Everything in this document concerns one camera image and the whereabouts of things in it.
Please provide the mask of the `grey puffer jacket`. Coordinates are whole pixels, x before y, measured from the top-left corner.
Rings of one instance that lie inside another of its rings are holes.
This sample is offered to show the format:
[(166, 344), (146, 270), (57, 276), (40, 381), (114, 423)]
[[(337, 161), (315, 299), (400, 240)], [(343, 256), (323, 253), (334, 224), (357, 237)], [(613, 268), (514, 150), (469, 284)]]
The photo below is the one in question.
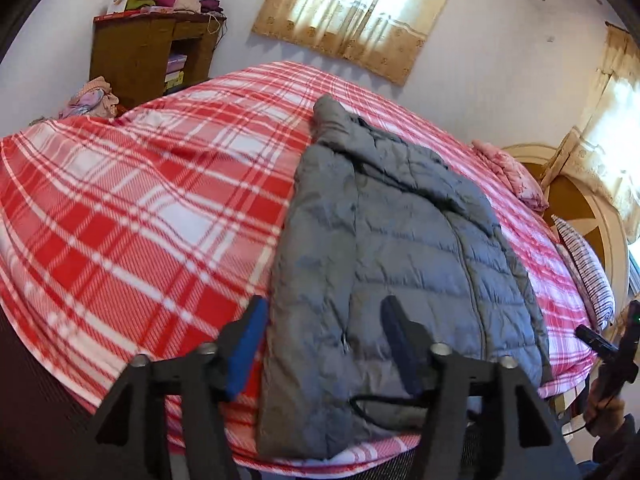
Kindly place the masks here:
[(544, 316), (485, 194), (330, 96), (311, 133), (271, 270), (259, 454), (326, 460), (420, 428), (424, 411), (397, 404), (388, 296), (462, 356), (512, 356), (548, 382)]

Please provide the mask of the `clothes pile on floor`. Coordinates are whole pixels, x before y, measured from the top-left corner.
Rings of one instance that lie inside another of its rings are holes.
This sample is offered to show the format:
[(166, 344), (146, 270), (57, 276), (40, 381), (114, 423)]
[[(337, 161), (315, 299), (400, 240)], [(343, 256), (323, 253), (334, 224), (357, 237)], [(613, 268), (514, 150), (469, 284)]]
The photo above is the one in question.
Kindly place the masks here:
[(119, 98), (103, 76), (88, 81), (58, 112), (53, 119), (76, 116), (115, 118), (118, 116)]

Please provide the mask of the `red plaid bed sheet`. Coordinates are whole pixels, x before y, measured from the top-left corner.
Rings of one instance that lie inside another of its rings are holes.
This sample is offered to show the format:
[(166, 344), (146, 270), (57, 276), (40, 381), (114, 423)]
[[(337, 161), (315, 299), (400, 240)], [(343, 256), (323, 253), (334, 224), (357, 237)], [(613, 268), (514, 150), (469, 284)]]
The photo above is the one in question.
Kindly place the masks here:
[(548, 327), (544, 398), (579, 385), (587, 315), (547, 223), (469, 145), (379, 94), (295, 62), (237, 70), (106, 120), (1, 141), (1, 309), (70, 400), (94, 411), (126, 363), (180, 356), (267, 289), (314, 102), (437, 152), (486, 194)]

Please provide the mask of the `striped pillow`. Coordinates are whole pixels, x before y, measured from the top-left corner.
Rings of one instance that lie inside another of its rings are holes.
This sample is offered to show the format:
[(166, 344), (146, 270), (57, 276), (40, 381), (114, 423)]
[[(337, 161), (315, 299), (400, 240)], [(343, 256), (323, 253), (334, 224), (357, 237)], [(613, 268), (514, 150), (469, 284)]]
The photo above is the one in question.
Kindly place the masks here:
[(590, 301), (591, 326), (603, 333), (613, 321), (616, 307), (614, 292), (604, 267), (585, 237), (574, 226), (555, 214), (551, 218)]

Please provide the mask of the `cream wooden headboard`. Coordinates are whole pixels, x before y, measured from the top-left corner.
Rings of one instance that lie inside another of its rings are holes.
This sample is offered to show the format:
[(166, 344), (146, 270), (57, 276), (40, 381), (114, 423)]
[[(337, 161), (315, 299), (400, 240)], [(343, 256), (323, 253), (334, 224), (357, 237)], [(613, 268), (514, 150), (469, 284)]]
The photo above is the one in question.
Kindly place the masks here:
[(589, 243), (608, 277), (616, 310), (623, 309), (628, 294), (628, 244), (617, 210), (587, 185), (565, 174), (551, 182), (544, 196), (549, 207), (538, 216), (554, 230), (555, 214)]

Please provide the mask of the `pink floral folded blanket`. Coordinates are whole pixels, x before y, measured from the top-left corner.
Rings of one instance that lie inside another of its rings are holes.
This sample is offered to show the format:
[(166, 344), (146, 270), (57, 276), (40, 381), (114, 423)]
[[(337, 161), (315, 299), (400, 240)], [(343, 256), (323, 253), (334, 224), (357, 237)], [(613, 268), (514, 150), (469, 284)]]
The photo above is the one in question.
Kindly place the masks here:
[(543, 214), (549, 207), (534, 176), (512, 155), (487, 142), (473, 140), (473, 151), (491, 172), (530, 210)]

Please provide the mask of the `boxes under desk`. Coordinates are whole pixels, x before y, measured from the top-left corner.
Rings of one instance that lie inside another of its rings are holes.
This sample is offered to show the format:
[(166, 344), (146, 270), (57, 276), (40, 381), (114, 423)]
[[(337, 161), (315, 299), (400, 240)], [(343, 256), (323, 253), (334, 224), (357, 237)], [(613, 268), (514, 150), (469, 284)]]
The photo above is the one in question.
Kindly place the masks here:
[(169, 55), (164, 79), (164, 92), (174, 90), (183, 84), (184, 66), (187, 58), (185, 54), (171, 53)]

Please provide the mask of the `beige side window curtain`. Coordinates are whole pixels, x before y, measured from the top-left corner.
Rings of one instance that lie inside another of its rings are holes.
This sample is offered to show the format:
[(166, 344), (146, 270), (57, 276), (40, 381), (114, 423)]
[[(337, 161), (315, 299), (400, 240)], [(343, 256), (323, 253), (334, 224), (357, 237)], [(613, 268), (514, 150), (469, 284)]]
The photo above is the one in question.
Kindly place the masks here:
[(639, 239), (639, 47), (608, 25), (603, 53), (576, 126), (544, 166), (540, 186), (561, 174), (617, 210), (627, 242)]

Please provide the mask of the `brown wooden desk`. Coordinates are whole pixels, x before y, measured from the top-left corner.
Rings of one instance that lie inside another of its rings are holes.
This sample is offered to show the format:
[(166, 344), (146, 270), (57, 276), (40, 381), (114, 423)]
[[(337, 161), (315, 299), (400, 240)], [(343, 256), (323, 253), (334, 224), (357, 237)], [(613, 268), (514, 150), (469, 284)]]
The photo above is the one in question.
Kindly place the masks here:
[(169, 58), (186, 58), (181, 89), (208, 79), (209, 67), (227, 19), (194, 13), (135, 13), (93, 20), (89, 77), (103, 77), (123, 107), (132, 108), (166, 93)]

